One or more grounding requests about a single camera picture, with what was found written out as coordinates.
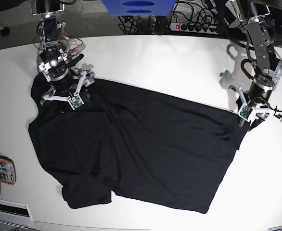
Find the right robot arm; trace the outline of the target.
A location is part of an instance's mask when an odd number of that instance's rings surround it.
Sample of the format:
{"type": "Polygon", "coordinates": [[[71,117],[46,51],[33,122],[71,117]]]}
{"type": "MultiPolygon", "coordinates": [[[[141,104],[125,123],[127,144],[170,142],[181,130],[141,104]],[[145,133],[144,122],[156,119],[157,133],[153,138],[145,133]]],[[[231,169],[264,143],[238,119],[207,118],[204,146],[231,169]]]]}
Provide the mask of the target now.
{"type": "Polygon", "coordinates": [[[66,23],[57,19],[58,12],[72,4],[73,1],[64,0],[37,0],[32,4],[32,13],[41,17],[37,37],[42,45],[37,56],[38,75],[31,87],[32,98],[67,101],[90,96],[92,70],[77,67],[84,54],[71,47],[73,37],[65,32],[66,23]]]}

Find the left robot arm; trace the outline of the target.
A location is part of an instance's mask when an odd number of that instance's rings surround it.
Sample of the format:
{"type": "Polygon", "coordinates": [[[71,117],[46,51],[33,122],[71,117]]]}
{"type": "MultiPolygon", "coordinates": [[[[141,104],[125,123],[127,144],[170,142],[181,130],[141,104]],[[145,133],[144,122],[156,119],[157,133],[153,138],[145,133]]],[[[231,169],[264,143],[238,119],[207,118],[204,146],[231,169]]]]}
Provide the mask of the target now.
{"type": "Polygon", "coordinates": [[[238,0],[236,3],[238,17],[246,24],[247,59],[241,62],[241,69],[252,83],[246,92],[239,85],[233,85],[231,89],[239,94],[239,126],[249,123],[249,129],[252,130],[269,116],[282,119],[278,110],[269,104],[269,98],[281,79],[282,60],[276,56],[273,47],[274,31],[265,23],[265,17],[270,13],[268,6],[247,0],[238,0]]]}

